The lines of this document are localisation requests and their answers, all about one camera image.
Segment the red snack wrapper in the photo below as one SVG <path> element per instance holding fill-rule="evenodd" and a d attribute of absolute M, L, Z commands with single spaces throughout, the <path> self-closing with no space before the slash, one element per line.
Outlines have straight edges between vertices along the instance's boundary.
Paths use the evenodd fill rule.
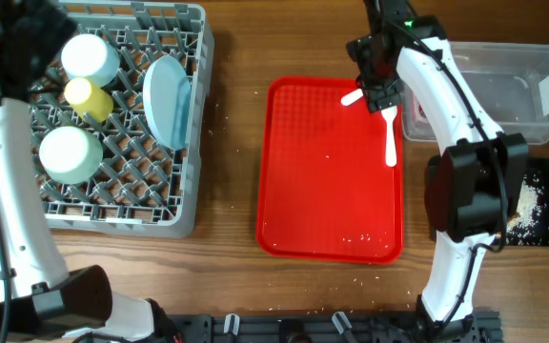
<path fill-rule="evenodd" d="M 423 108 L 421 107 L 419 101 L 417 100 L 417 97 L 413 96 L 413 109 L 412 109 L 412 117 L 415 122 L 423 122 L 427 123 L 427 117 L 423 111 Z"/>

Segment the green bowl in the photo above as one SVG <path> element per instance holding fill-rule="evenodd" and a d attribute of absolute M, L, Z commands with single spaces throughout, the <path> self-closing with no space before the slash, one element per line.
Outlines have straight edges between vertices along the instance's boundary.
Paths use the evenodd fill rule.
<path fill-rule="evenodd" d="M 78 184 L 88 181 L 97 172 L 103 160 L 103 148 L 93 134 L 64 126 L 45 136 L 38 155 L 51 179 L 63 184 Z"/>

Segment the yellow plastic cup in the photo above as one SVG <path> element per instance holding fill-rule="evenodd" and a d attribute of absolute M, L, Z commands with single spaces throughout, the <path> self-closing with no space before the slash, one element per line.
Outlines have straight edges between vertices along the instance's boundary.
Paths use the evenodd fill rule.
<path fill-rule="evenodd" d="M 106 121 L 113 111 L 111 96 L 86 78 L 74 78 L 64 89 L 64 97 L 83 120 Z"/>

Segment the white plastic spoon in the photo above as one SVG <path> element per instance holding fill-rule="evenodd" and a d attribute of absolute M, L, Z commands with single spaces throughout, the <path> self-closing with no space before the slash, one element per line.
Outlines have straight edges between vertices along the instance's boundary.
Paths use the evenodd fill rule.
<path fill-rule="evenodd" d="M 381 115 L 386 124 L 385 164 L 392 168 L 397 165 L 397 148 L 394 133 L 394 122 L 397 118 L 397 106 L 392 106 L 382 110 Z"/>

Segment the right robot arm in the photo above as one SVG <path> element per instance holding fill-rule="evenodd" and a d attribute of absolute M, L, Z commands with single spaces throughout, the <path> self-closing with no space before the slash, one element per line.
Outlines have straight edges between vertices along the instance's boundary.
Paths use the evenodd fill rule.
<path fill-rule="evenodd" d="M 415 342 L 490 341 L 492 313 L 476 313 L 473 291 L 486 253 L 504 249 L 528 160 L 519 133 L 507 134 L 461 75 L 447 34 L 433 15 L 406 1 L 367 1 L 369 34 L 346 50 L 370 112 L 389 117 L 400 88 L 417 98 L 434 132 L 439 161 L 425 186 L 436 233 L 433 266 L 413 314 L 379 318 L 376 333 Z"/>

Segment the light blue plate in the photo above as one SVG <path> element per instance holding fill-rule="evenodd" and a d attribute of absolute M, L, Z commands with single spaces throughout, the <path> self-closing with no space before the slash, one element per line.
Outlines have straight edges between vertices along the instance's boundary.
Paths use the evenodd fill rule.
<path fill-rule="evenodd" d="M 192 86 L 184 68 L 165 55 L 151 63 L 143 82 L 143 107 L 153 137 L 161 145 L 185 148 Z"/>

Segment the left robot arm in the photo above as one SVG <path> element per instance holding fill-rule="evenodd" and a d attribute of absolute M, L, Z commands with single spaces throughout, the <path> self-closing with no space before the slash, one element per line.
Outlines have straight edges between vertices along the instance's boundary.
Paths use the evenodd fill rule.
<path fill-rule="evenodd" d="M 31 159 L 33 84 L 76 24 L 49 1 L 0 1 L 0 342 L 180 342 L 152 299 L 115 293 L 105 271 L 71 271 L 48 226 Z"/>

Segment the light blue bowl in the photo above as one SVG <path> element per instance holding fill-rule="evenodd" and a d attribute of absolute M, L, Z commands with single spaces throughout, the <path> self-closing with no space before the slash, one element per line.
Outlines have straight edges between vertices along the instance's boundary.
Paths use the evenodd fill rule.
<path fill-rule="evenodd" d="M 117 49 L 94 34 L 79 34 L 61 51 L 61 62 L 70 79 L 85 78 L 97 87 L 109 85 L 120 67 Z"/>

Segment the white plastic fork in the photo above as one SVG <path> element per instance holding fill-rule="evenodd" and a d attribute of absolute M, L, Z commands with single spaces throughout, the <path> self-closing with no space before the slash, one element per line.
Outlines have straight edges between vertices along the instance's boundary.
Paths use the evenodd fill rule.
<path fill-rule="evenodd" d="M 342 106 L 348 107 L 363 97 L 363 90 L 356 89 L 341 97 L 340 103 Z"/>

